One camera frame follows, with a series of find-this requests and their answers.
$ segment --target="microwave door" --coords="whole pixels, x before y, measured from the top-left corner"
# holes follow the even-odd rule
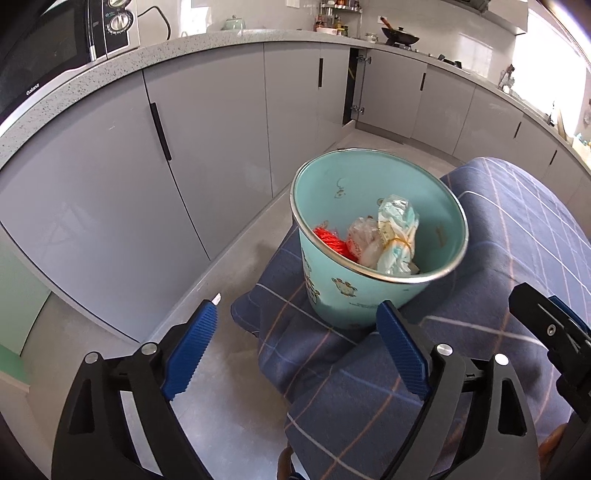
[[[14,45],[0,64],[0,135],[45,95],[106,58],[100,9],[100,0],[55,2]]]

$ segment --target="cabinet door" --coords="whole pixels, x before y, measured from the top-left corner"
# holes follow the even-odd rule
[[[505,160],[541,180],[557,151],[556,140],[526,115],[518,128],[514,151]]]
[[[579,187],[566,206],[587,238],[591,238],[591,177],[587,173],[583,173]]]
[[[452,154],[468,114],[474,84],[458,75],[427,67],[413,138]]]
[[[542,177],[542,183],[566,205],[579,186],[583,167],[562,146],[556,145],[556,147],[556,154]]]
[[[427,64],[402,55],[373,50],[365,67],[359,121],[409,138],[421,100]]]
[[[170,168],[209,257],[271,201],[262,44],[220,48],[145,70]]]
[[[522,117],[523,112],[509,102],[476,87],[453,156],[462,162],[476,157],[512,158]]]
[[[318,72],[314,43],[265,43],[271,181],[276,196],[318,155]]]
[[[331,44],[322,44],[320,49],[322,75],[318,87],[319,153],[340,140],[349,74],[349,51],[349,47]]]
[[[69,107],[12,157],[0,172],[0,221],[53,283],[136,340],[209,263],[141,72]]]

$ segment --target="jar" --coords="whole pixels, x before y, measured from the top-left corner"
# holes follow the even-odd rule
[[[378,36],[375,33],[366,33],[365,40],[368,41],[369,43],[377,43]]]

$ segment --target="cartoon print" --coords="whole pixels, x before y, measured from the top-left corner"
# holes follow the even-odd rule
[[[333,278],[332,281],[335,282],[336,287],[343,295],[346,297],[355,297],[357,288],[351,285],[348,281],[342,281],[340,278]]]
[[[337,191],[336,191],[336,193],[335,193],[335,198],[336,198],[336,199],[340,199],[340,198],[344,197],[345,195],[347,195],[347,194],[345,193],[345,187],[343,187],[342,185],[340,185],[340,184],[339,184],[339,182],[340,182],[341,180],[343,180],[343,179],[338,179],[338,180],[336,181],[336,186],[337,186],[337,188],[338,188],[338,190],[337,190]]]
[[[301,258],[302,258],[303,264],[304,264],[304,276],[306,278],[308,278],[310,276],[310,273],[312,272],[312,269],[310,268],[310,264],[308,263],[308,260],[306,258],[306,254],[304,253],[303,249],[301,251]]]
[[[445,247],[447,244],[447,235],[443,225],[439,225],[438,227],[436,227],[435,232],[437,233],[437,238],[439,239],[439,245],[441,246],[441,248]]]
[[[303,260],[304,265],[304,278],[306,279],[306,290],[308,291],[308,298],[312,303],[314,303],[314,305],[316,305],[318,303],[318,297],[320,297],[320,292],[316,290],[316,288],[314,287],[314,283],[310,278],[310,273],[312,272],[312,269],[310,268],[310,264],[308,263],[308,260],[306,259],[306,254],[303,250],[301,251],[301,258]]]
[[[353,303],[352,301],[349,302],[349,305],[353,305],[354,307],[361,307],[363,309],[377,309],[377,305],[367,305],[366,303]]]

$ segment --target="microwave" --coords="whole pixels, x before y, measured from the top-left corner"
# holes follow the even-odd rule
[[[0,63],[0,135],[48,93],[137,47],[135,0],[57,0]]]

